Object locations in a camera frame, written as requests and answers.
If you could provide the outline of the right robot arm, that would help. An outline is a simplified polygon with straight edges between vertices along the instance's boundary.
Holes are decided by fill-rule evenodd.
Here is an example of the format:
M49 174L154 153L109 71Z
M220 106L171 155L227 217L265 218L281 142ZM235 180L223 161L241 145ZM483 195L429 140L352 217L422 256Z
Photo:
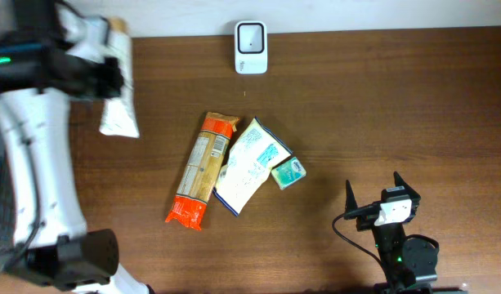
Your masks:
M421 234L406 234L404 225L415 218L421 196L398 172L394 186L381 192L381 199L359 207L351 183L346 182L343 218L355 220L358 231L372 232L385 283L374 286L376 293L431 293L437 280L439 243Z

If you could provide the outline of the white tube with brown cap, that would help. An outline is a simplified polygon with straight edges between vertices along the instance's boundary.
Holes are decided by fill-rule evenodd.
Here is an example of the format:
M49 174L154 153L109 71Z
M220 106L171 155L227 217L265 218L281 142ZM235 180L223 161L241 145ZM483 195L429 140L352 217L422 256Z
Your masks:
M132 73L132 39L127 22L121 18L110 19L111 31L108 53L119 59L123 75L121 95L105 101L101 116L100 132L106 136L139 138L134 107L134 82Z

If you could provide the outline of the teal tissue pack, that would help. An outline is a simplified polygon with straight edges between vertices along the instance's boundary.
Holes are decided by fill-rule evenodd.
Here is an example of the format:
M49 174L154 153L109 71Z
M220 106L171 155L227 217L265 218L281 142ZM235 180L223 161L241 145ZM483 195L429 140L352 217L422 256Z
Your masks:
M305 177L306 169L297 157L292 157L275 167L271 171L271 175L280 189L286 189Z

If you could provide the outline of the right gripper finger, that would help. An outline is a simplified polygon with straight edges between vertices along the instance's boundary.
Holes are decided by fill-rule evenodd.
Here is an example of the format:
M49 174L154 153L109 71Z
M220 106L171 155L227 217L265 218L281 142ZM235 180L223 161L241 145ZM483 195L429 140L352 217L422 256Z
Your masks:
M403 178L397 171L393 172L393 176L394 176L395 186L404 187L405 191L411 198L420 198L420 195L403 180Z
M345 212L343 214L343 218L345 220L350 220L355 217L356 210L358 209L355 195L353 193L353 189L351 187L351 182L346 180L346 203L345 203Z

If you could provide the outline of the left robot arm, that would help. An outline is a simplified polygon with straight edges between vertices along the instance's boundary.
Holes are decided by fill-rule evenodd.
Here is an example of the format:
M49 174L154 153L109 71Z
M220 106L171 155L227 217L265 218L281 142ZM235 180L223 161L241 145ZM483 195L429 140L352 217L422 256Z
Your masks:
M0 274L72 293L148 293L121 265L111 229L89 231L69 147L74 101L105 104L106 135L138 137L132 40L124 20L65 1L14 1L0 36L0 133L16 208Z

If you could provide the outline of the cream snack bag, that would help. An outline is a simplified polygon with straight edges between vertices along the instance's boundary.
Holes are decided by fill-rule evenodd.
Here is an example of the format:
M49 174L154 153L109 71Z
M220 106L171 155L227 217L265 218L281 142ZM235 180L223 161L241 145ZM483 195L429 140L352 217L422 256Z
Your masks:
M254 118L229 150L228 160L217 178L213 193L238 216L271 170L293 151L258 118Z

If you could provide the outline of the orange spaghetti package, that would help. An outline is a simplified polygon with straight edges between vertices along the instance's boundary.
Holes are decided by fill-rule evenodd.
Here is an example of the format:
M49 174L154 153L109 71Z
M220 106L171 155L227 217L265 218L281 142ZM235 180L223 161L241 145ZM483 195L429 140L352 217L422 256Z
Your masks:
M201 230L208 201L239 121L236 116L206 113L166 222L178 221L187 228Z

